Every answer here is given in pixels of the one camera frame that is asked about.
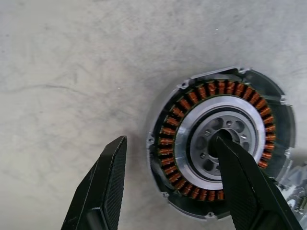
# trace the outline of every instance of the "copper coil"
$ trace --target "copper coil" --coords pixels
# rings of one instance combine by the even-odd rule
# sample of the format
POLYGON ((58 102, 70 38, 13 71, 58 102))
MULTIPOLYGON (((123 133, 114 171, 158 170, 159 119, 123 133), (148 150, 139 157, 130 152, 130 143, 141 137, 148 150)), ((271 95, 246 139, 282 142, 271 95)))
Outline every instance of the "copper coil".
POLYGON ((225 92, 225 80, 218 81, 219 94, 223 94, 225 92))
POLYGON ((235 82, 234 81, 228 81, 228 84, 227 84, 227 93, 228 94, 233 94, 234 92, 234 89, 235 89, 235 82))
POLYGON ((169 175, 176 170, 177 170, 177 167, 175 165, 173 165, 173 166, 169 166, 166 169, 164 169, 164 172, 166 173, 166 175, 169 175))
POLYGON ((204 201, 206 199, 206 197, 207 197, 207 193, 208 193, 207 190, 202 189, 201 190, 201 194, 200 194, 200 200, 204 201))
POLYGON ((272 158, 272 154, 271 154, 270 152, 268 152, 268 151, 264 151, 263 154, 262 154, 262 157, 263 157, 264 159, 269 160, 269 159, 272 158))
POLYGON ((259 99, 259 97, 260 97, 259 93, 255 92, 255 93, 252 95, 252 97, 251 97, 251 99, 250 99, 249 102, 250 102, 251 104, 254 104, 254 103, 259 99))
POLYGON ((265 131, 267 132, 267 133, 269 133, 269 132, 274 132, 276 130, 276 126, 275 125, 270 125, 270 126, 267 126, 266 128, 265 128, 265 131))
POLYGON ((251 95, 251 93, 253 92, 253 90, 250 87, 247 87, 245 93, 243 94, 243 98, 245 100, 247 100, 249 98, 249 96, 251 95))
POLYGON ((170 157, 170 158, 165 158, 165 159, 162 159, 162 160, 161 160, 162 166, 171 164, 171 163, 173 163, 173 162, 174 162, 174 158, 172 158, 172 157, 170 157))
POLYGON ((224 200, 224 191, 220 190, 217 192, 217 199, 218 200, 224 200))
POLYGON ((255 107, 256 109, 261 109, 263 106, 265 106, 265 104, 266 104, 266 101, 264 99, 260 99, 260 101, 257 102, 255 107))
POLYGON ((182 107, 184 107, 186 110, 190 110, 191 109, 191 106, 190 104, 187 102, 186 99, 181 99, 180 102, 179 102, 182 107))
POLYGON ((213 81, 208 83, 208 90, 210 96, 215 95, 215 84, 213 81))
POLYGON ((200 94, 202 100, 207 97, 205 87, 199 86, 199 87, 197 87, 197 90, 198 90, 198 93, 200 94))
POLYGON ((192 191, 192 195, 191 195, 192 199, 196 199, 199 193, 200 193, 200 188, 195 187, 192 191))
POLYGON ((265 116, 265 115, 268 115, 268 114, 270 114, 271 113, 271 110, 270 110, 270 108, 269 107, 265 107, 264 109, 262 109, 261 111, 260 111, 260 115, 263 117, 263 116, 265 116))
POLYGON ((214 201, 215 200, 215 191, 209 191, 209 201, 214 201))
POLYGON ((174 142, 173 139, 168 139, 168 138, 161 138, 160 139, 160 144, 161 145, 172 145, 174 142))
POLYGON ((159 149, 158 154, 160 156, 170 155, 173 154, 173 149, 159 149))
POLYGON ((187 196, 189 194, 189 192, 191 191, 191 188, 192 188, 192 185, 188 184, 188 186, 185 187, 185 189, 183 190, 182 193, 187 196))
POLYGON ((264 160, 260 160, 258 162, 258 166, 261 167, 261 168, 266 168, 268 166, 268 163, 264 160))
POLYGON ((241 93, 243 92, 243 89, 244 89, 244 85, 241 83, 238 83, 236 85, 235 95, 240 96, 241 93))
POLYGON ((189 96, 189 98, 191 99, 191 101, 192 101, 194 104, 196 104, 196 103, 198 102, 197 96, 196 96, 196 94, 195 94, 194 92, 190 92, 190 93, 188 94, 188 96, 189 96))
POLYGON ((166 127, 163 127, 161 129, 161 132, 160 133, 163 133, 163 134, 166 134, 166 135, 174 135, 175 134, 175 130, 171 129, 171 128, 166 128, 166 127))
POLYGON ((172 113, 175 114, 176 116, 184 117, 184 113, 180 109, 178 109, 178 108, 174 108, 172 110, 172 113))
POLYGON ((179 181, 175 187, 180 190, 184 185, 185 185, 186 181, 184 179, 181 179, 181 181, 179 181))
POLYGON ((179 178, 181 177, 181 175, 179 173, 176 173, 174 175, 172 175, 170 178, 169 178, 169 181, 171 183, 174 183, 175 181, 177 181, 179 178))
POLYGON ((266 150, 273 150, 274 149, 274 144, 271 143, 271 142, 266 142, 265 145, 264 145, 264 148, 266 150))
POLYGON ((179 122, 175 118, 173 118, 173 117, 169 117, 166 120, 166 122, 169 123, 172 126, 178 126, 179 125, 179 122))
POLYGON ((273 120, 274 120, 274 117, 271 115, 271 116, 265 118, 265 119, 263 120, 263 122, 264 122, 264 124, 269 124, 269 123, 272 123, 273 120))
POLYGON ((265 140, 274 141, 274 140, 276 140, 276 135, 273 134, 273 133, 268 134, 268 135, 265 137, 265 140))

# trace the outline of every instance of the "bolt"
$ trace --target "bolt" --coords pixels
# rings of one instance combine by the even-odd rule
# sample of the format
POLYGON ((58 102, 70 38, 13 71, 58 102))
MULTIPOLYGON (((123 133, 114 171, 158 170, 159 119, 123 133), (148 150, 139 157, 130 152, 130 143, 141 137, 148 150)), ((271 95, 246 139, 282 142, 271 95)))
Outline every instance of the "bolt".
POLYGON ((290 152, 289 149, 287 149, 287 150, 284 152, 284 154, 285 154, 285 156, 286 156, 287 158, 289 158, 290 155, 291 155, 291 152, 290 152))
POLYGON ((247 69, 245 69, 245 68, 240 68, 238 72, 241 73, 241 74, 244 74, 246 71, 247 71, 247 69))
POLYGON ((210 130, 206 130, 206 131, 205 131, 205 135, 206 135, 206 136, 209 136, 210 134, 211 134, 211 131, 210 131, 210 130))
POLYGON ((163 195, 164 198, 168 198, 169 197, 169 194, 167 192, 163 192, 162 195, 163 195))

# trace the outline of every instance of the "screw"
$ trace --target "screw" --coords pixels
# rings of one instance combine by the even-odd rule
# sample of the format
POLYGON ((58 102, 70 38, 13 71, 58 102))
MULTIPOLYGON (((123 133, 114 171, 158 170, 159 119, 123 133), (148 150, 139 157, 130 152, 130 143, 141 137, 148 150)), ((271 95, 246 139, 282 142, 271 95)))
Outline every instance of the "screw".
POLYGON ((284 152, 285 156, 286 157, 289 157, 291 155, 291 152, 289 149, 287 149, 285 152, 284 152))
POLYGON ((167 192, 163 192, 162 195, 163 195, 164 198, 168 198, 169 197, 169 194, 167 192))
POLYGON ((211 134, 211 131, 210 131, 210 130, 206 130, 206 131, 205 131, 205 135, 206 135, 206 136, 209 136, 210 134, 211 134))

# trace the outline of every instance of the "gray concrete surface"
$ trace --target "gray concrete surface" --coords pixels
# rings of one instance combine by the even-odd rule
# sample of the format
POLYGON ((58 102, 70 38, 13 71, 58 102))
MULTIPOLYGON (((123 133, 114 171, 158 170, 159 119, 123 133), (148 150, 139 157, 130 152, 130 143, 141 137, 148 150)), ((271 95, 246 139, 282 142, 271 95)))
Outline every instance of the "gray concrete surface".
POLYGON ((60 229, 104 146, 128 135, 119 230, 234 229, 161 199, 141 151, 165 84, 239 64, 278 81, 307 152, 305 0, 1 0, 0 228, 60 229))

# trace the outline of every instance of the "silver metal ring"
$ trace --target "silver metal ring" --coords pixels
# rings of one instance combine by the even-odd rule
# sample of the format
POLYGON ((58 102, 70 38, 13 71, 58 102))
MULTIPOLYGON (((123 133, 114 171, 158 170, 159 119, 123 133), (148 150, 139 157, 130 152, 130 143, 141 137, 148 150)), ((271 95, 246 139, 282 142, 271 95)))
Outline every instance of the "silver metal ring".
POLYGON ((256 131, 244 115, 234 111, 217 112, 206 118, 193 133, 189 155, 195 170, 211 180, 221 180, 217 156, 209 152, 209 142, 221 129, 251 155, 255 155, 256 131))
POLYGON ((254 106, 247 101, 234 96, 218 96, 202 102, 192 109, 180 124, 176 134, 174 147, 176 164, 180 172, 189 182, 199 188, 220 190, 223 188, 223 185, 220 178, 217 177, 216 180, 214 180, 214 178, 204 178, 192 169, 188 162, 186 151, 188 138, 191 134, 192 128, 201 118, 209 113, 214 114, 215 111, 220 112, 220 109, 224 109, 225 111, 227 111, 227 109, 235 109, 241 113, 242 116, 239 116, 237 113, 237 116, 240 117, 240 119, 245 119, 246 124, 250 123, 253 125, 251 130, 254 130, 256 138, 255 144, 253 145, 254 151, 252 155, 256 162, 260 160, 263 153, 265 144, 264 124, 260 114, 254 106))

